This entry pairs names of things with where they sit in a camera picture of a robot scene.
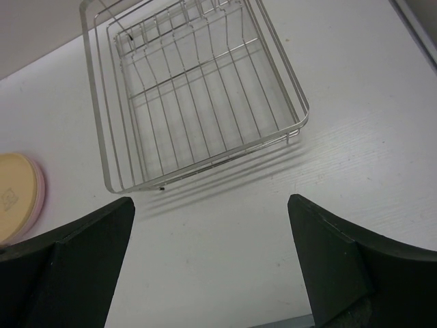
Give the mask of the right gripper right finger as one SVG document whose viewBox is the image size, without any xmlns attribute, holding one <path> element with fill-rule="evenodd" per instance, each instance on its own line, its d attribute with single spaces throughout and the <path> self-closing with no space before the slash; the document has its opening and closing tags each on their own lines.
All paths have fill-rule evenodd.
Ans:
<svg viewBox="0 0 437 328">
<path fill-rule="evenodd" d="M 294 244 L 316 327 L 435 327 L 436 252 L 293 194 Z"/>
</svg>

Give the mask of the pink plastic plate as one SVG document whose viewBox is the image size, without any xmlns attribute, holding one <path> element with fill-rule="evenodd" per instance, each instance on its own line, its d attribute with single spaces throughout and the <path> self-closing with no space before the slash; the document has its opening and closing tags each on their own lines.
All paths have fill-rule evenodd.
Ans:
<svg viewBox="0 0 437 328">
<path fill-rule="evenodd" d="M 40 213 L 42 212 L 46 195 L 46 182 L 41 167 L 36 161 L 28 156 L 24 156 L 24 158 L 30 163 L 36 176 L 36 200 L 29 218 L 24 226 L 10 239 L 10 244 L 19 242 L 19 240 L 24 237 L 24 235 L 26 235 L 26 233 L 28 233 L 28 231 L 30 231 L 30 229 L 32 229 L 32 227 L 35 225 Z"/>
</svg>

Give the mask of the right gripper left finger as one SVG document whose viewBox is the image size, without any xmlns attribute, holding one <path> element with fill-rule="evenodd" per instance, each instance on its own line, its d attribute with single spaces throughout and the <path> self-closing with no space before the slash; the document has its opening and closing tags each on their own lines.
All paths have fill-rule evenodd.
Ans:
<svg viewBox="0 0 437 328">
<path fill-rule="evenodd" d="M 121 197 L 1 248 L 2 327 L 103 327 L 135 217 Z"/>
</svg>

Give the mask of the tan yellow plate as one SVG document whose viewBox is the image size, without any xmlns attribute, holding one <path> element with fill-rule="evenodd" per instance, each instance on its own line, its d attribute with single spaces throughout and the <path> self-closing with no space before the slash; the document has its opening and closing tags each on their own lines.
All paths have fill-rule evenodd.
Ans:
<svg viewBox="0 0 437 328">
<path fill-rule="evenodd" d="M 1 155 L 1 242 L 7 243 L 25 227 L 37 196 L 35 169 L 27 157 Z"/>
</svg>

